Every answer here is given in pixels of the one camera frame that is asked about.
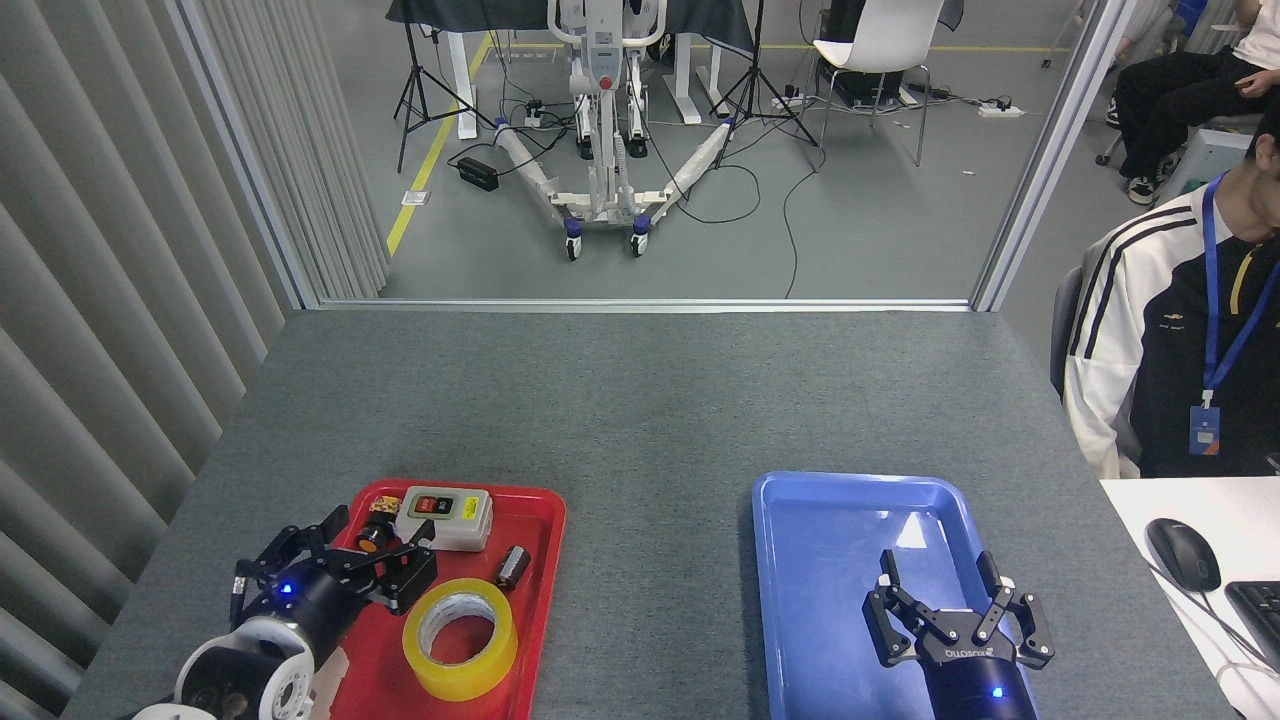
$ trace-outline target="black computer chair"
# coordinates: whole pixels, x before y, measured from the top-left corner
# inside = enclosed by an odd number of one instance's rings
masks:
[[[1073,268],[1057,286],[1053,296],[1053,323],[1048,350],[1048,382],[1057,396],[1062,397],[1062,383],[1066,375],[1066,346],[1071,342],[1071,323],[1075,320],[1075,306],[1080,301],[1083,268]]]

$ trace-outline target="sneaker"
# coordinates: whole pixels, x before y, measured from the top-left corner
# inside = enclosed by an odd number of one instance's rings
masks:
[[[1129,181],[1129,200],[1138,205],[1151,205],[1156,201],[1156,191],[1158,188],[1160,182],[1156,178],[1146,176],[1133,178]]]
[[[1120,129],[1120,113],[1116,110],[1116,99],[1112,97],[1107,102],[1107,114],[1103,115],[1103,122],[1107,123],[1108,128]]]
[[[1180,158],[1178,156],[1178,152],[1170,152],[1169,155],[1165,155],[1165,159],[1161,160],[1160,165],[1156,167],[1156,184],[1165,184],[1165,181],[1169,179],[1169,176],[1174,174],[1174,168],[1178,167],[1179,159]]]

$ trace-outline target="black and white jacket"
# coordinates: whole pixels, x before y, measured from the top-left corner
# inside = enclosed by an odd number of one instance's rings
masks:
[[[1171,200],[1084,255],[1062,402],[1101,478],[1266,475],[1272,471],[1266,455],[1280,451],[1280,292],[1274,292],[1215,393],[1220,454],[1189,452],[1208,318],[1203,201],[1203,187]],[[1221,357],[1253,310],[1280,241],[1247,243],[1231,236],[1221,213],[1215,218]]]

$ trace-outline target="red tray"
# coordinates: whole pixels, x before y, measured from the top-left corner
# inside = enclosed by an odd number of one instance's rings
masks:
[[[479,486],[438,480],[378,480],[356,496],[351,523],[335,539],[337,547],[353,547],[352,537],[364,527],[370,501],[380,495],[403,500],[411,487],[435,486],[476,488],[493,497],[493,530],[483,552],[439,551],[436,565],[443,583],[453,578],[492,580],[507,548],[518,544],[532,555],[529,569],[516,589],[507,594],[516,623],[516,664],[507,678],[488,693],[467,702],[445,702],[419,684],[401,648],[401,630],[407,615],[392,615],[372,605],[361,612],[342,642],[351,667],[338,687],[330,707],[334,720],[524,720],[534,706],[538,665],[541,660],[547,615],[552,606],[561,539],[564,536],[564,501],[552,491],[506,486]],[[436,639],[433,655],[444,661],[460,661],[483,647],[489,625],[480,620],[467,625],[462,619],[451,624]],[[460,634],[451,630],[462,626]],[[484,637],[474,633],[483,628]],[[442,648],[442,643],[453,647]]]

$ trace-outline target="light stand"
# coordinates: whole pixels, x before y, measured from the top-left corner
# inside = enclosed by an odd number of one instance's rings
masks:
[[[741,87],[742,94],[739,96],[737,106],[733,110],[732,127],[740,128],[742,127],[741,126],[742,120],[749,120],[751,118],[788,119],[795,122],[796,127],[800,128],[800,132],[803,132],[804,136],[809,140],[809,143],[817,147],[818,141],[813,137],[813,133],[809,132],[809,128],[804,127],[804,123],[800,122],[800,115],[791,109],[791,104],[787,102],[787,99],[782,97],[782,94],[778,92],[778,88],[774,87],[772,82],[769,82],[768,76],[765,76],[764,70],[760,69],[760,33],[763,28],[764,28],[764,0],[758,0],[755,6],[755,36],[753,37],[753,46],[751,46],[751,67],[748,68],[746,72],[742,73],[742,77],[737,78],[737,82],[735,82],[724,92],[719,102],[712,106],[712,114],[716,114],[716,111],[719,110],[719,106],[724,104],[731,95],[733,95],[733,91]],[[754,110],[754,106],[758,104],[758,96],[760,92],[759,83],[762,82],[767,88],[769,88],[769,92],[773,94],[773,97],[778,101],[777,102],[778,106],[781,106],[785,110],[783,113],[758,113]],[[724,138],[724,145],[721,147],[719,154],[716,156],[716,167],[719,167],[721,160],[724,158],[724,150],[728,147],[728,143],[732,138],[733,138],[732,133],[730,133],[730,136]]]
[[[442,118],[448,118],[451,115],[460,115],[462,113],[474,113],[476,118],[480,118],[480,120],[484,122],[484,124],[489,126],[493,129],[497,129],[497,126],[493,124],[493,120],[484,117],[480,113],[480,110],[475,109],[474,105],[460,97],[458,94],[454,92],[452,87],[444,85],[443,82],[440,82],[439,78],[426,72],[426,68],[424,68],[421,63],[417,61],[417,46],[413,44],[413,29],[410,27],[415,24],[413,15],[411,13],[410,0],[401,0],[401,13],[403,15],[402,19],[404,22],[404,38],[408,40],[408,56],[413,67],[408,72],[408,79],[404,81],[404,90],[401,92],[399,101],[396,104],[396,111],[392,114],[392,119],[396,119],[399,117],[401,109],[404,109],[404,131],[401,133],[401,154],[399,159],[396,161],[397,173],[399,173],[404,167],[404,145],[408,141],[408,133],[416,131],[417,128],[425,126],[431,120],[439,120]],[[439,42],[439,32],[440,31],[438,29],[433,29],[431,32],[433,42]],[[449,110],[448,113],[440,113],[439,115],[431,115],[430,113],[428,113],[426,91],[422,88],[424,77],[426,77],[426,79],[434,82],[442,90],[448,92],[458,102],[458,109]],[[413,104],[415,96],[417,97],[416,105]],[[410,124],[411,115],[419,117],[419,120],[413,124]]]

